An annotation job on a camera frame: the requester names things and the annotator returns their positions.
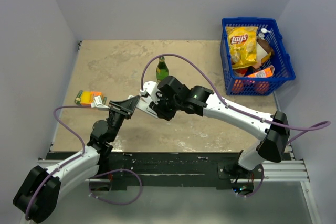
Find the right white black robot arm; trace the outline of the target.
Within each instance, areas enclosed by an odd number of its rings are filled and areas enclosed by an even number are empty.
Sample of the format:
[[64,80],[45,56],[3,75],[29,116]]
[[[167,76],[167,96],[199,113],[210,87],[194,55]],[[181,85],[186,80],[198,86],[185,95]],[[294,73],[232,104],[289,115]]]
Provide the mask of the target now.
[[169,121],[177,111],[183,111],[223,121],[253,135],[258,143],[242,151],[234,165],[234,173],[239,178],[246,178],[264,161],[282,161],[290,134],[289,129],[279,126],[288,123],[282,112],[272,115],[230,104],[211,89],[203,86],[189,89],[173,76],[160,83],[146,82],[142,92],[150,99],[149,109],[159,119]]

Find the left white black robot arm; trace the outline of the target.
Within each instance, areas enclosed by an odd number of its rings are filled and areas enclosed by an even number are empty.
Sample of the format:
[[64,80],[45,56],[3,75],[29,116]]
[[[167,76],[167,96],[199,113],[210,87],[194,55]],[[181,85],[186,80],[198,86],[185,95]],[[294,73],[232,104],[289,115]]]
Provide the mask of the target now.
[[55,210],[58,200],[74,189],[82,181],[108,174],[106,163],[113,142],[124,120],[130,119],[138,103],[139,96],[130,97],[109,105],[88,105],[89,108],[107,110],[106,120],[98,120],[94,125],[88,144],[80,140],[82,149],[60,163],[43,168],[32,168],[13,199],[13,205],[25,214],[27,221],[45,221]]

